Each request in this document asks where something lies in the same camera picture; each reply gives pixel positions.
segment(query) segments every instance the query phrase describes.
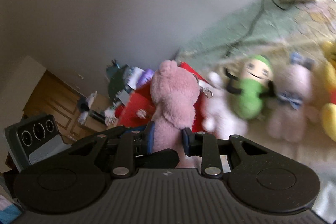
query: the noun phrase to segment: stuffed animal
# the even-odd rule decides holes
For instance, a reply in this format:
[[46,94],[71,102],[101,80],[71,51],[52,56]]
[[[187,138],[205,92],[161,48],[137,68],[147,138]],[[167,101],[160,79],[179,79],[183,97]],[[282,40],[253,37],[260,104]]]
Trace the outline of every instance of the stuffed animal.
[[211,99],[202,95],[201,112],[204,117],[202,126],[205,131],[212,133],[217,139],[228,140],[232,134],[245,135],[247,122],[237,117],[229,108],[229,93],[223,89],[221,77],[210,72],[208,79],[212,87],[213,96]]
[[291,55],[291,63],[277,79],[277,106],[269,120],[268,134],[276,139],[299,142],[305,135],[307,118],[317,122],[317,109],[308,104],[313,99],[314,61],[298,53]]
[[[230,78],[226,90],[238,95],[233,108],[242,119],[257,117],[263,108],[264,98],[274,96],[273,72],[269,60],[264,56],[250,58],[245,63],[240,78],[230,74],[228,69],[226,76]],[[238,81],[237,88],[233,86],[235,80]]]
[[322,108],[322,126],[334,141],[336,141],[336,44],[326,41],[322,45],[326,58],[324,67],[325,88],[330,94],[330,103]]
[[177,151],[178,168],[195,167],[194,156],[187,157],[182,145],[181,130],[194,122],[194,104],[200,93],[197,78],[178,67],[176,61],[164,61],[154,73],[151,97],[156,106],[153,150],[171,148]]

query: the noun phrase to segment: yellow plush toy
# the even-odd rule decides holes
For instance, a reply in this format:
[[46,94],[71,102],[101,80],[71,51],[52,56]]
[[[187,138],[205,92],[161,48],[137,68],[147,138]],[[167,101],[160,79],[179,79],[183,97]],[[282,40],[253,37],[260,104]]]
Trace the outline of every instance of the yellow plush toy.
[[326,41],[322,50],[327,61],[324,66],[325,87],[330,103],[322,108],[322,125],[325,132],[336,141],[336,44]]

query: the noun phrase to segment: plush toy eye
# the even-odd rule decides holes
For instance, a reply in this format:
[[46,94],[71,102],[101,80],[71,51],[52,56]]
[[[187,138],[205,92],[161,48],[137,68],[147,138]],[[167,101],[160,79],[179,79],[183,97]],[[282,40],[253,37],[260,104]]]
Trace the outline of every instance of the plush toy eye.
[[254,69],[254,65],[252,63],[249,63],[247,66],[246,66],[248,69]]

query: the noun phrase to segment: green doll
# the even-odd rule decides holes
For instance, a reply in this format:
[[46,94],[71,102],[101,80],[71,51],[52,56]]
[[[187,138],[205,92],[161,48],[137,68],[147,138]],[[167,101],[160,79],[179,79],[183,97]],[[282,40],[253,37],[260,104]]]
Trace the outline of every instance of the green doll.
[[[226,76],[230,78],[226,90],[238,95],[234,111],[243,119],[257,117],[263,108],[264,98],[275,96],[271,64],[262,55],[253,56],[245,63],[240,78],[230,74],[228,69]],[[234,80],[238,81],[237,87],[233,86]]]

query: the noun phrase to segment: purple object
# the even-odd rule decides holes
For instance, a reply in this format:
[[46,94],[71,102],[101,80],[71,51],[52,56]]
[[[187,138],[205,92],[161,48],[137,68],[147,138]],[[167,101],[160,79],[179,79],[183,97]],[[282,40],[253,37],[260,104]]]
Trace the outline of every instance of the purple object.
[[144,84],[146,84],[147,82],[149,82],[152,77],[154,75],[154,71],[151,69],[147,69],[143,72],[143,74],[140,76],[137,84],[136,84],[136,88],[140,88],[141,86],[143,86]]

